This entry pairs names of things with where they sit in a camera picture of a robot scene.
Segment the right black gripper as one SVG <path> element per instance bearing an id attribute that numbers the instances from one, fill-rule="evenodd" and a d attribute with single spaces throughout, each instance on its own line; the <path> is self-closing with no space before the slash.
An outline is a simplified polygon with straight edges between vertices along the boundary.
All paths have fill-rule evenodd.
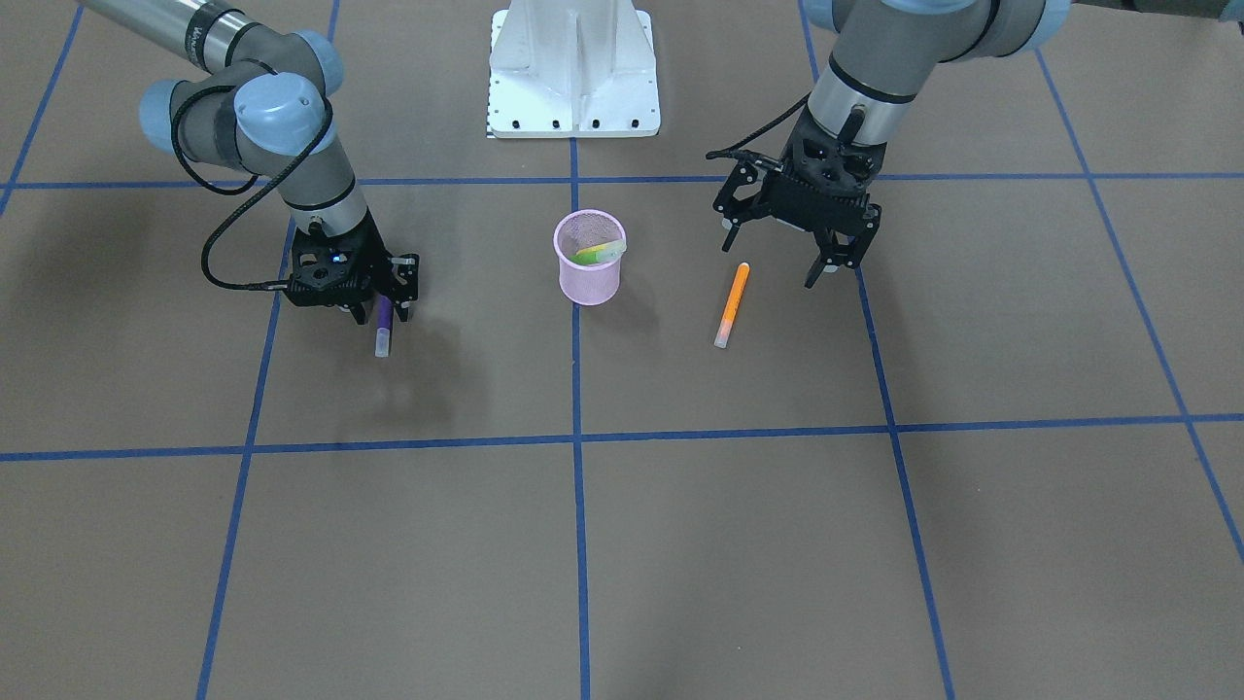
<path id="1" fill-rule="evenodd" d="M 292 274 L 284 296 L 299 307 L 347 307 L 355 325 L 364 327 L 374 318 L 376 296 L 391 298 L 401 323 L 411 320 L 419 297 L 418 254 L 391 257 L 374 218 L 338 236 L 323 228 L 297 228 L 292 242 Z"/>

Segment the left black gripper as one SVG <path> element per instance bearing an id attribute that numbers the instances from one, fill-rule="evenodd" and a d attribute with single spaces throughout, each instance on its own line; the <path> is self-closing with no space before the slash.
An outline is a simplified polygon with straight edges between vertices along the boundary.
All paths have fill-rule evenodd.
<path id="1" fill-rule="evenodd" d="M 814 236 L 817 256 L 804 287 L 812 288 L 826 271 L 857 269 L 880 233 L 882 208 L 868 204 L 887 145 L 858 145 L 856 137 L 868 109 L 848 107 L 836 131 L 826 131 L 804 108 L 778 160 L 768 155 L 712 155 L 734 160 L 712 201 L 726 230 L 722 252 L 729 252 L 741 226 L 778 218 Z"/>

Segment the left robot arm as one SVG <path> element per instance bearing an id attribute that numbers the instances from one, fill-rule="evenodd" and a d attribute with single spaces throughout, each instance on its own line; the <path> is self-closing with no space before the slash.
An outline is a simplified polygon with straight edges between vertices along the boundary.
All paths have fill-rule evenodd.
<path id="1" fill-rule="evenodd" d="M 837 267 L 857 269 L 875 242 L 882 208 L 870 187 L 908 109 L 939 65 L 1001 58 L 1040 48 L 1060 31 L 1070 1 L 806 1 L 814 22 L 837 39 L 814 88 L 790 108 L 780 155 L 750 138 L 708 159 L 729 159 L 712 201 L 729 251 L 746 223 L 773 218 L 814 237 L 812 287 Z"/>

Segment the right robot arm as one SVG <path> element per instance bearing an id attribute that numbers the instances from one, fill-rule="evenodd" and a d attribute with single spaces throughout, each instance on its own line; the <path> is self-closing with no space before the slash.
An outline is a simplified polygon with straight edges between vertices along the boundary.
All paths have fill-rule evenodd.
<path id="1" fill-rule="evenodd" d="M 218 288 L 281 293 L 299 307 L 341 307 L 364 325 L 386 301 L 407 322 L 419 296 L 415 254 L 388 251 L 336 126 L 330 98 L 345 66 L 323 35 L 281 34 L 226 1 L 87 1 L 85 7 L 168 50 L 204 80 L 151 85 L 139 123 L 152 145 L 207 191 L 241 204 L 205 240 Z M 219 239 L 276 193 L 294 219 L 292 269 L 267 282 L 226 282 L 211 269 Z"/>

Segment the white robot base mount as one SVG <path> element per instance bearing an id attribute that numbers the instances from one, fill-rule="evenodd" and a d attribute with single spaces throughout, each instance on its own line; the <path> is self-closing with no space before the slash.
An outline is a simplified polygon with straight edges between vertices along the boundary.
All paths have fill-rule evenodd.
<path id="1" fill-rule="evenodd" d="M 486 136 L 644 138 L 662 112 L 653 19 L 631 1 L 511 1 L 490 19 Z"/>

